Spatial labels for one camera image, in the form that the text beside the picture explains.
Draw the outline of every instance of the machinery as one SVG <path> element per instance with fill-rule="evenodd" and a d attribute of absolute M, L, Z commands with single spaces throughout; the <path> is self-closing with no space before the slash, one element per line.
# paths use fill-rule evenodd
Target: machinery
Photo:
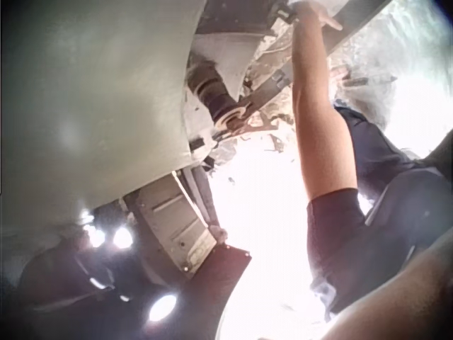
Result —
<path fill-rule="evenodd" d="M 350 0 L 328 51 L 387 3 Z M 2 2 L 14 336 L 215 338 L 251 257 L 224 243 L 204 169 L 292 82 L 290 55 L 246 78 L 277 19 L 286 1 Z"/>

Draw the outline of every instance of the light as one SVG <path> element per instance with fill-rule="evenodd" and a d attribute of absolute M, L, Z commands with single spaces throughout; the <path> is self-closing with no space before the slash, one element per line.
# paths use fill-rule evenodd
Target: light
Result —
<path fill-rule="evenodd" d="M 113 243 L 120 249 L 126 249 L 132 246 L 134 240 L 129 230 L 124 227 L 118 229 L 113 237 Z"/>
<path fill-rule="evenodd" d="M 92 223 L 94 221 L 94 216 L 90 214 L 89 211 L 83 210 L 80 214 L 80 224 L 85 225 L 87 223 Z"/>
<path fill-rule="evenodd" d="M 157 322 L 166 318 L 176 306 L 175 295 L 165 295 L 154 303 L 149 311 L 149 321 Z"/>
<path fill-rule="evenodd" d="M 105 234 L 102 230 L 96 229 L 93 225 L 84 225 L 84 230 L 88 232 L 90 243 L 94 248 L 98 248 L 105 241 Z"/>
<path fill-rule="evenodd" d="M 95 278 L 90 278 L 90 282 L 92 285 L 94 285 L 97 289 L 106 289 L 107 286 L 106 285 L 103 285 L 102 283 L 100 283 L 98 280 L 96 280 Z"/>

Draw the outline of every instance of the metal frame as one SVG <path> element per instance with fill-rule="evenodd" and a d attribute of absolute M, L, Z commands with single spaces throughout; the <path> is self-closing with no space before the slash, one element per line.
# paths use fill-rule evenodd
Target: metal frame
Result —
<path fill-rule="evenodd" d="M 341 44 L 350 39 L 390 2 L 391 0 L 349 0 L 335 16 L 335 19 L 343 25 L 343 30 L 334 30 L 328 26 L 323 28 L 327 54 L 330 55 Z M 252 116 L 292 82 L 292 60 L 288 60 L 254 92 L 239 101 L 240 106 L 247 106 L 244 116 Z"/>

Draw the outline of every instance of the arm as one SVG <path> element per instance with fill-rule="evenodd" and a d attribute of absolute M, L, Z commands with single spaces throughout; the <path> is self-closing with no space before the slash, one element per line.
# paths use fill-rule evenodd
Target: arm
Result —
<path fill-rule="evenodd" d="M 328 99 L 328 66 L 321 22 L 341 26 L 312 2 L 298 3 L 293 35 L 293 110 L 302 176 L 310 200 L 357 188 L 354 151 L 346 122 Z"/>
<path fill-rule="evenodd" d="M 452 269 L 453 229 L 392 281 L 340 313 L 323 340 L 435 339 L 451 317 Z"/>

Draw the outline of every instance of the metal plate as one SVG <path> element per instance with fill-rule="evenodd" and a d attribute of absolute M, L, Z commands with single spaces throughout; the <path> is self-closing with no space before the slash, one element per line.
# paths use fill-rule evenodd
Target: metal plate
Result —
<path fill-rule="evenodd" d="M 204 5 L 2 6 L 3 229 L 71 222 L 192 163 L 181 108 Z"/>
<path fill-rule="evenodd" d="M 216 339 L 225 306 L 250 261 L 247 251 L 216 246 L 182 290 L 173 314 L 148 329 L 147 339 Z"/>

